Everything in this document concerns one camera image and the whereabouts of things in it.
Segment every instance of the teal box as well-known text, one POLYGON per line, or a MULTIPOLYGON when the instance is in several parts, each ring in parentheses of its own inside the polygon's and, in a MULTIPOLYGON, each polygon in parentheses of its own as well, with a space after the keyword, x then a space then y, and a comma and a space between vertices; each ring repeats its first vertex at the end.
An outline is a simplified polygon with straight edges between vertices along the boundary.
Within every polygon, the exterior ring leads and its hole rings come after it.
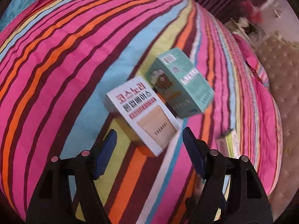
POLYGON ((178 48, 159 55, 146 78, 180 118, 203 113, 214 97, 208 82, 178 48))

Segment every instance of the striped fabric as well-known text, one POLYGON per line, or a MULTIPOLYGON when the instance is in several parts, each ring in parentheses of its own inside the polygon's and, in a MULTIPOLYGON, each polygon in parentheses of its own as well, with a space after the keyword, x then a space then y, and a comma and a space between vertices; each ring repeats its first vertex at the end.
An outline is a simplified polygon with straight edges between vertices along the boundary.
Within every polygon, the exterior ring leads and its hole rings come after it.
MULTIPOLYGON (((147 158, 102 103, 173 47, 215 91, 206 112, 182 120, 182 128, 211 148, 236 129, 266 192, 276 185, 282 146, 276 104, 231 34, 193 0, 38 0, 5 28, 0 43, 0 187, 22 219, 46 162, 90 149, 113 128, 117 146, 95 181, 111 222, 184 223, 196 175, 182 138, 147 158)), ((70 185, 74 196, 72 178, 70 185)), ((80 206, 77 217, 83 219, 80 206)))

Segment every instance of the barcode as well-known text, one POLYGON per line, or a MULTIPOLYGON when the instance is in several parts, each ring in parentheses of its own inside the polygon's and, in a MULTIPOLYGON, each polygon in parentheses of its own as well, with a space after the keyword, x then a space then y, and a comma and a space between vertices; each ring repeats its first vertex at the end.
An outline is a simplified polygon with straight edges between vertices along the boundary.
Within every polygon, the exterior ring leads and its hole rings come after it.
POLYGON ((172 54, 167 54, 166 56, 161 57, 161 60, 168 65, 176 61, 176 58, 172 54))

